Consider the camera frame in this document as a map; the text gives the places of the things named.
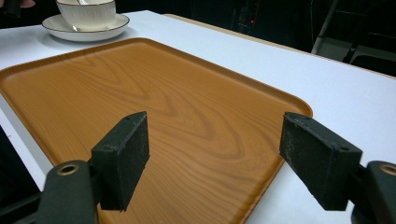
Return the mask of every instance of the cup and saucer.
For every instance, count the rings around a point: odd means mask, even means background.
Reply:
[[[71,41],[98,41],[122,34],[129,18],[117,14],[114,0],[57,0],[61,14],[42,26],[54,36]]]

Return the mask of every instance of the saucer rim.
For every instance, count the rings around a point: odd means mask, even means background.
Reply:
[[[44,21],[49,20],[49,19],[51,19],[51,18],[55,18],[55,17],[62,17],[61,14],[54,15],[54,16],[51,16],[51,17],[46,18],[45,20],[43,20],[43,21],[41,22],[41,25],[42,25],[44,28],[48,29],[48,30],[56,31],[56,32],[63,32],[63,33],[68,33],[68,34],[93,34],[93,33],[104,33],[104,32],[109,32],[109,31],[112,31],[112,30],[120,29],[120,28],[122,28],[123,26],[126,26],[126,25],[130,22],[129,17],[127,17],[127,16],[125,16],[125,15],[116,14],[116,16],[120,16],[120,17],[126,18],[127,20],[126,20],[126,22],[122,23],[120,26],[117,26],[117,27],[115,27],[115,28],[108,29],[108,30],[97,30],[97,31],[66,31],[66,30],[60,30],[60,29],[49,28],[48,26],[45,26],[45,25],[44,25]]]

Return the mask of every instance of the finger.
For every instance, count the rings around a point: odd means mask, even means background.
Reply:
[[[35,1],[33,1],[33,0],[22,0],[22,2],[21,2],[21,7],[32,7],[34,5],[35,5]]]

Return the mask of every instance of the white tabletop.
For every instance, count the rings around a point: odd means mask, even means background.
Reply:
[[[0,69],[125,38],[146,37],[294,94],[314,119],[364,151],[368,161],[396,162],[396,79],[313,55],[280,49],[149,11],[127,13],[120,36],[95,43],[53,37],[42,26],[0,30]],[[0,97],[0,125],[42,189],[51,168],[30,134]],[[326,212],[285,164],[248,223],[350,223]]]

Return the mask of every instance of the wood grain surface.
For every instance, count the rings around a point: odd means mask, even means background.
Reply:
[[[87,161],[121,118],[148,112],[148,165],[105,223],[244,222],[282,164],[283,114],[312,116],[292,95],[142,38],[9,67],[0,81],[54,165]]]

